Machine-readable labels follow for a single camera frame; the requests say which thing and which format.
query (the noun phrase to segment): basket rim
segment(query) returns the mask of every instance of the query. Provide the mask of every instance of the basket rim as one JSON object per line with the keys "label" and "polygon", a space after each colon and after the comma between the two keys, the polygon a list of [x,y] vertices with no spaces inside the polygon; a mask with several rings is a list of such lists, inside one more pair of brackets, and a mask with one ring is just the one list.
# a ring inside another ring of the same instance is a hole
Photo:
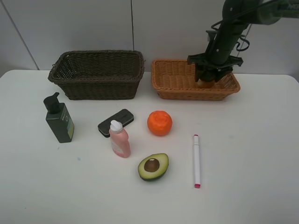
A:
{"label": "basket rim", "polygon": [[230,75],[234,81],[234,83],[236,84],[236,88],[234,89],[204,89],[204,88],[198,88],[198,89],[194,89],[194,88],[165,88],[162,86],[159,86],[156,83],[156,77],[155,77],[155,71],[156,71],[156,63],[158,62],[187,62],[187,60],[179,60],[179,59],[156,59],[152,62],[151,65],[151,84],[153,86],[153,88],[158,91],[158,92],[168,92],[168,93],[184,93],[186,91],[189,91],[189,93],[203,93],[206,92],[208,94],[232,94],[232,93],[237,93],[241,90],[240,84],[237,81],[237,79],[235,78],[234,74],[231,72]]}
{"label": "basket rim", "polygon": [[[139,72],[136,77],[91,77],[91,78],[56,78],[54,77],[55,72],[60,68],[63,60],[69,54],[86,54],[86,53],[131,53],[138,55],[139,58]],[[144,74],[144,58],[141,52],[136,50],[74,50],[74,51],[67,51],[64,52],[59,59],[53,64],[52,69],[49,72],[48,80],[55,84],[66,84],[66,83],[137,83],[140,82]]]}

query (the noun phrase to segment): white table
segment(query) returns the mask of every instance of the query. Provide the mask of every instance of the white table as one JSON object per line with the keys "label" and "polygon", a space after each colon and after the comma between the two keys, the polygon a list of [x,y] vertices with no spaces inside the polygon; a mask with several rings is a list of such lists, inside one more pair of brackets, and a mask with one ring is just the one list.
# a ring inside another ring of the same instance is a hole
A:
{"label": "white table", "polygon": [[[48,71],[0,79],[0,224],[297,224],[299,84],[290,76],[236,75],[221,102],[158,97],[144,74],[136,98],[70,101]],[[43,99],[60,92],[75,124],[59,144]],[[127,108],[132,154],[116,156],[97,125]],[[155,137],[147,117],[165,110],[172,132]],[[201,138],[202,187],[193,188],[192,136]],[[138,176],[154,153],[170,158],[157,182]]]}

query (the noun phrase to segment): pink bottle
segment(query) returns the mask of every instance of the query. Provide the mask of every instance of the pink bottle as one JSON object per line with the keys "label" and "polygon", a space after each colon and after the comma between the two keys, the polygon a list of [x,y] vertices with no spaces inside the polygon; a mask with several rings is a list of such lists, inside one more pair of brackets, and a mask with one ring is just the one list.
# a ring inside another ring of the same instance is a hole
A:
{"label": "pink bottle", "polygon": [[115,154],[123,158],[128,158],[131,155],[129,135],[122,128],[122,124],[116,120],[112,120],[109,133],[112,149]]}

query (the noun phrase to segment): avocado half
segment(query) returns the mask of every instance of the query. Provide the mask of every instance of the avocado half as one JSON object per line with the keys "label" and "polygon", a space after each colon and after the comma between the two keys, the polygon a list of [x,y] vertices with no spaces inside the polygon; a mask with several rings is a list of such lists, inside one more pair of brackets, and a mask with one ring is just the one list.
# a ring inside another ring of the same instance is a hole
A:
{"label": "avocado half", "polygon": [[168,155],[165,153],[150,155],[139,163],[139,176],[144,181],[157,180],[166,173],[168,164]]}

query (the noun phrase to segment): white marker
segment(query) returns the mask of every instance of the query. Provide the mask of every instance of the white marker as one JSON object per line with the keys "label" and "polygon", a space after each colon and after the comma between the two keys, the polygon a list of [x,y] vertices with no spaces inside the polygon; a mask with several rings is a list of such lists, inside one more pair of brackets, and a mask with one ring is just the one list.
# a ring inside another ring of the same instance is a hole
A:
{"label": "white marker", "polygon": [[200,188],[200,155],[199,155],[199,137],[197,134],[193,138],[194,145],[194,187]]}

